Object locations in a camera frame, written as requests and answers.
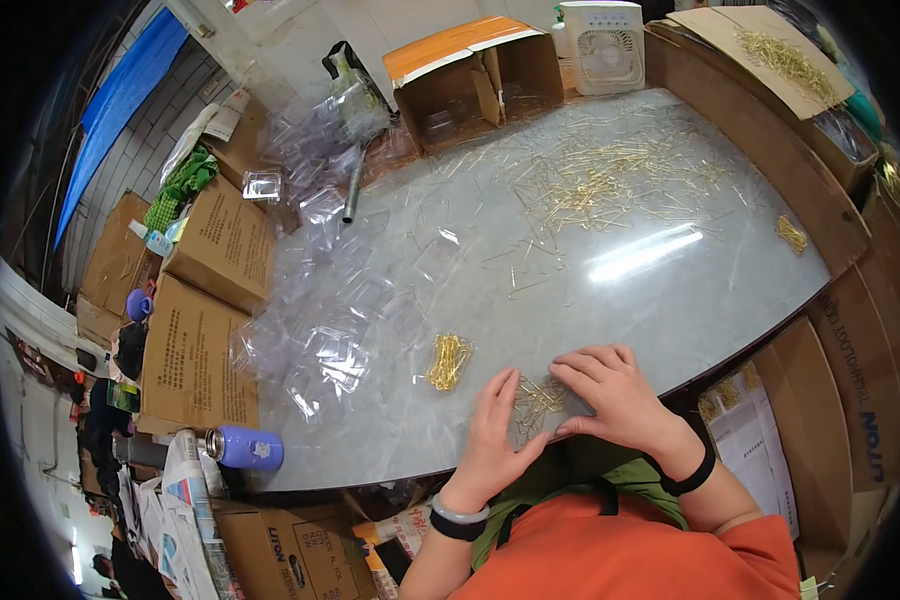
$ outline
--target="fan grille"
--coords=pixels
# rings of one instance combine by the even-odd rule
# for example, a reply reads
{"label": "fan grille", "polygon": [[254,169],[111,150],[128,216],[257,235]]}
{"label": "fan grille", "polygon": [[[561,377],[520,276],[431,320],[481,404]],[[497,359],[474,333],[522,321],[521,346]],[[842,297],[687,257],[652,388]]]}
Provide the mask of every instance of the fan grille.
{"label": "fan grille", "polygon": [[576,49],[580,74],[590,84],[636,84],[643,77],[634,31],[587,30],[576,38]]}

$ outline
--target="air cooler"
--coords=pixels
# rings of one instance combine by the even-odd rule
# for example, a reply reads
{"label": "air cooler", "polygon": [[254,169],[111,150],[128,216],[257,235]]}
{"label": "air cooler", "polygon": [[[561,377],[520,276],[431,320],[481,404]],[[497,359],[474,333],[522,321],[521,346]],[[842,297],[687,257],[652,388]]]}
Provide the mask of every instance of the air cooler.
{"label": "air cooler", "polygon": [[643,12],[633,2],[561,2],[574,87],[615,94],[644,88]]}

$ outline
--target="black bag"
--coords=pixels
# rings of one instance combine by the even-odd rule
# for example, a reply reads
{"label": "black bag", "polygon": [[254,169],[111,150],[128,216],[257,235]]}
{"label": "black bag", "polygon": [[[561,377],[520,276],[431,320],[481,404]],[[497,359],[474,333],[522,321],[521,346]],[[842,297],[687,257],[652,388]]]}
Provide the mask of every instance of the black bag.
{"label": "black bag", "polygon": [[120,330],[117,338],[117,355],[113,362],[117,363],[120,372],[134,381],[140,377],[144,368],[144,345],[147,343],[147,332],[150,329],[143,322],[132,322]]}

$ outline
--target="wrist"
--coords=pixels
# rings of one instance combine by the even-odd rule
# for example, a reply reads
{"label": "wrist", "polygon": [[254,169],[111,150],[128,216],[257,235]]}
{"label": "wrist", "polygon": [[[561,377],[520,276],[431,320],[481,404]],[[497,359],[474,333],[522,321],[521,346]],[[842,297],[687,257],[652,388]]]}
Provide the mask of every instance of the wrist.
{"label": "wrist", "polygon": [[468,491],[459,481],[454,481],[454,477],[451,477],[440,489],[440,504],[455,513],[474,515],[484,509],[487,499]]}
{"label": "wrist", "polygon": [[644,451],[653,457],[667,477],[684,481],[704,462],[707,449],[693,428],[680,416],[673,414],[666,433]]}

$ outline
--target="marble table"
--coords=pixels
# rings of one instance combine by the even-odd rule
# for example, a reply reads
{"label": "marble table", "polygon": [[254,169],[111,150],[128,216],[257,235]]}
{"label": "marble table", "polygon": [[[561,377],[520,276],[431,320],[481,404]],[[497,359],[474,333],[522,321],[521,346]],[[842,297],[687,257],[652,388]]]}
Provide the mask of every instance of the marble table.
{"label": "marble table", "polygon": [[[577,196],[596,190],[596,207],[548,212],[552,198],[540,196],[571,198],[568,177],[589,181]],[[396,295],[360,331],[368,369],[352,393],[318,395],[310,417],[292,386],[261,382],[260,423],[280,432],[286,459],[250,486],[325,489],[453,469],[474,396],[495,373],[513,366],[540,382],[554,356],[588,344],[631,346],[661,395],[683,385],[827,284],[816,248],[797,254],[775,232],[780,215],[801,227],[716,126],[662,89],[564,105],[389,174],[363,191],[362,219],[343,234],[369,257],[318,261],[312,291],[284,313],[298,329],[325,325],[365,260],[364,274]],[[287,257],[302,256],[306,236],[284,241]],[[437,332],[474,347],[451,391],[421,377]],[[538,425],[587,412],[569,394]],[[515,447],[526,439],[517,429]]]}

